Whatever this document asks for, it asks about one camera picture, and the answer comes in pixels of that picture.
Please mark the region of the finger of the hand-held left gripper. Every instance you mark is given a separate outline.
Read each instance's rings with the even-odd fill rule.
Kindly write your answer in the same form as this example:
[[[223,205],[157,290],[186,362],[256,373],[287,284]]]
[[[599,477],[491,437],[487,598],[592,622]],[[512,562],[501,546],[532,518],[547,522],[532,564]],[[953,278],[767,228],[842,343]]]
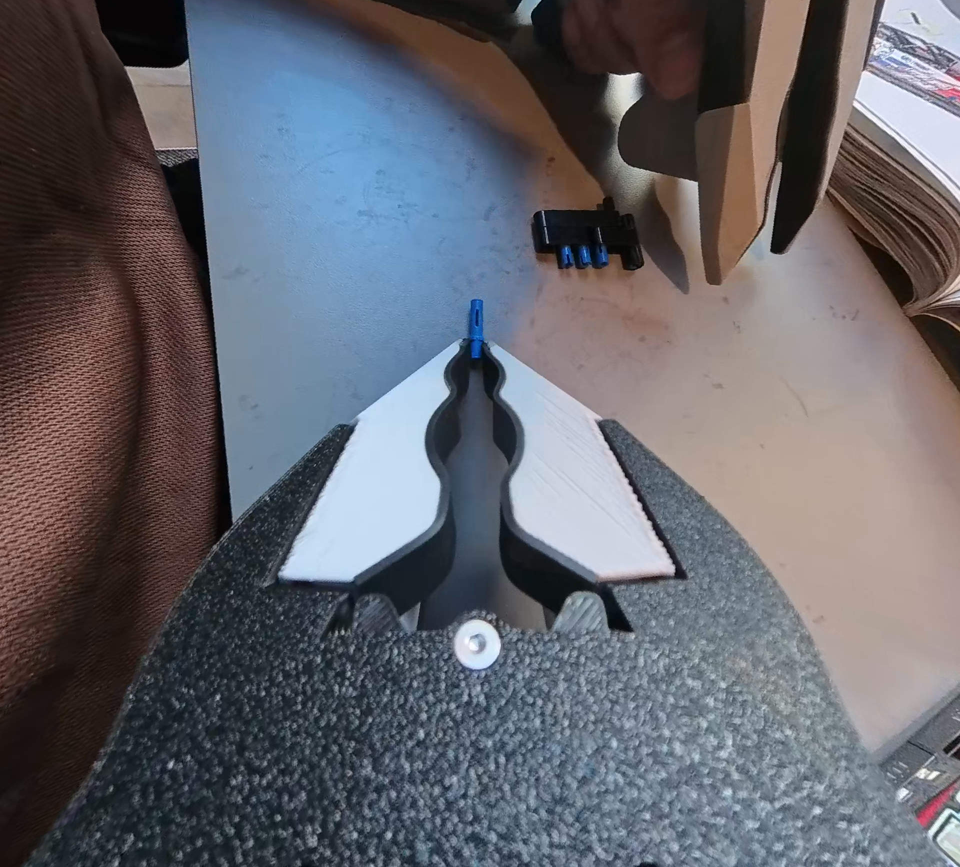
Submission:
[[[810,0],[709,0],[694,143],[711,285],[762,230],[809,9]]]
[[[885,0],[810,0],[785,108],[771,252],[784,254],[824,198]]]

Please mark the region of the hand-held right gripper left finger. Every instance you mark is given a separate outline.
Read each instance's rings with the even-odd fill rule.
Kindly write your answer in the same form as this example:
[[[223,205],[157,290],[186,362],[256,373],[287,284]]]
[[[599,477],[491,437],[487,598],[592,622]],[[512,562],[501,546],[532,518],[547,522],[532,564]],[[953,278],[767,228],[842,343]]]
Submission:
[[[456,541],[448,461],[471,361],[468,342],[454,342],[354,419],[280,584],[412,609],[445,581]]]

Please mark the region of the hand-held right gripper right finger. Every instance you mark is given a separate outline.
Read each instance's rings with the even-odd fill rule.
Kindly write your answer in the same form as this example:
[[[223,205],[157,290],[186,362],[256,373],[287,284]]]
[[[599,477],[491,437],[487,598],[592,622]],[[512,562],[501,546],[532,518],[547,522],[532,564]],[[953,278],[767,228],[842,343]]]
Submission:
[[[484,346],[483,374],[507,463],[499,551],[510,582],[552,613],[580,592],[619,613],[614,587],[675,578],[601,416],[500,345]]]

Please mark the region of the person's brown sweater torso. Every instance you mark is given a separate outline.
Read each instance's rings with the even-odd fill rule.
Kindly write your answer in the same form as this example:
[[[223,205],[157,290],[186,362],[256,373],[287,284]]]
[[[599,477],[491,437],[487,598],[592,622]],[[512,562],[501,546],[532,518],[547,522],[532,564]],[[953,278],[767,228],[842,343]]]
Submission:
[[[93,0],[2,0],[2,816],[61,803],[215,525],[209,320]]]

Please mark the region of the light grey desk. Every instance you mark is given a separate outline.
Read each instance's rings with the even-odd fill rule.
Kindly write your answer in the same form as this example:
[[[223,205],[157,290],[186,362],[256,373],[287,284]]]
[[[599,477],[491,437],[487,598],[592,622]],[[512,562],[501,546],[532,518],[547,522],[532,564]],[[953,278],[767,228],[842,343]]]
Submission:
[[[825,201],[708,285],[693,183],[624,164],[630,81],[365,0],[185,0],[230,505],[462,337],[618,420],[744,536],[869,749],[958,690],[958,391]],[[559,270],[541,210],[632,214]]]

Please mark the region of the black brick assembly blue pins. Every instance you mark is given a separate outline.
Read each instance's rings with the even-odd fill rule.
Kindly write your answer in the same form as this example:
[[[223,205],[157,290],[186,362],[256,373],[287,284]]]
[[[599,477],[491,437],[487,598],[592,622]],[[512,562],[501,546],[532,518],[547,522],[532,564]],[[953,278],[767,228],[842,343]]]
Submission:
[[[640,235],[631,213],[611,197],[592,209],[542,209],[531,219],[534,254],[553,257],[558,270],[600,270],[618,258],[627,272],[644,266]]]

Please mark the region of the black printed toy box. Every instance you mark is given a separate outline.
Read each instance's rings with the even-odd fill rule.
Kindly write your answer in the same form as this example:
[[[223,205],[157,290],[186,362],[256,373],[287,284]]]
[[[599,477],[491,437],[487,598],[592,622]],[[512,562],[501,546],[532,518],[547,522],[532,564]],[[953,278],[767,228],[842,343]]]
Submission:
[[[881,771],[946,865],[959,864],[959,698],[888,753]]]

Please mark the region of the open instruction book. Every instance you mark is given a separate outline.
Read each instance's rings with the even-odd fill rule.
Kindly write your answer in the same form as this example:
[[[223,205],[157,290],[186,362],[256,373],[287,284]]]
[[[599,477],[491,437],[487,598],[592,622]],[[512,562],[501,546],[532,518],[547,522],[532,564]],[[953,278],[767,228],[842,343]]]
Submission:
[[[828,193],[906,275],[912,320],[959,331],[959,21],[885,0]]]

